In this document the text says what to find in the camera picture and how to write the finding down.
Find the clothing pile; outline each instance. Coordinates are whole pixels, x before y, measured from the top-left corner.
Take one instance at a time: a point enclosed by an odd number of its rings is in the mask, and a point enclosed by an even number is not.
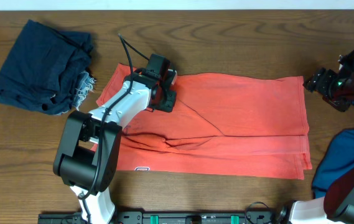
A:
[[[312,181],[315,198],[324,197],[334,181],[354,168],[354,129],[336,135]]]
[[[29,20],[0,70],[0,103],[45,114],[78,109],[94,78],[86,71],[91,35]]]
[[[129,73],[118,65],[97,104]],[[302,77],[179,76],[171,113],[142,111],[123,130],[118,170],[303,179],[312,165],[302,84]]]

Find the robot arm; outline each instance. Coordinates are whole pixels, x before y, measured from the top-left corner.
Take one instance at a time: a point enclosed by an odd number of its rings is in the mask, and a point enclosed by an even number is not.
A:
[[[99,169],[94,191],[86,199],[79,200],[82,219],[88,223],[107,224],[113,217],[115,207],[110,199],[108,186],[116,171],[122,129],[134,116],[148,107],[172,111],[176,93],[170,87],[177,74],[169,67],[170,62],[166,58],[152,54],[147,67],[126,77],[120,91],[104,105],[89,113],[74,111],[69,115],[55,158],[54,173],[80,198],[87,194],[95,180],[95,172]],[[125,95],[130,87],[131,77],[133,84]],[[110,105],[113,106],[105,116],[104,125],[101,125],[104,113]],[[100,137],[103,138],[101,157],[97,152],[78,145],[79,141],[98,143]],[[98,159],[101,159],[100,167],[97,167]]]
[[[304,86],[319,92],[337,110],[345,111],[354,104],[354,57],[349,54],[339,62],[342,64],[339,73],[323,68]],[[337,179],[325,197],[295,202],[289,221],[292,224],[354,223],[354,168]]]

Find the folded red towel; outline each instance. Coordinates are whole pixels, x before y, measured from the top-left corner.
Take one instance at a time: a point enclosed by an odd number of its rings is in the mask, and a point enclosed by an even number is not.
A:
[[[120,90],[118,65],[96,101]],[[123,130],[118,170],[303,179],[311,169],[302,77],[179,76],[171,113],[142,111]]]

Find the folded navy clothing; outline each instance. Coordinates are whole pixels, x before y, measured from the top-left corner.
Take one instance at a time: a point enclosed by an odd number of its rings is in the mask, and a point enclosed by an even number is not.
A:
[[[336,135],[319,165],[312,191],[315,198],[324,197],[331,184],[354,168],[354,129],[347,129]]]
[[[0,103],[46,114],[70,110],[92,49],[89,33],[29,20],[0,70]]]

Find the wooden table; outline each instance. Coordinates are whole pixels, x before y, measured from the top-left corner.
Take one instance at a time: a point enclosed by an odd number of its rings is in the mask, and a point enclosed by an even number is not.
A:
[[[93,34],[91,69],[98,83],[82,111],[96,107],[117,63],[127,63],[119,32],[145,54],[171,59],[180,74],[309,76],[319,67],[337,69],[338,55],[354,48],[354,11],[0,12],[0,68],[28,19]],[[135,65],[145,65],[131,55]],[[117,172],[112,199],[147,211],[244,210],[254,201],[276,207],[309,200],[316,167],[333,136],[354,127],[354,109],[340,113],[309,92],[305,104],[314,165],[305,180]],[[0,223],[35,223],[42,212],[79,209],[76,196],[52,172],[66,118],[0,105]]]

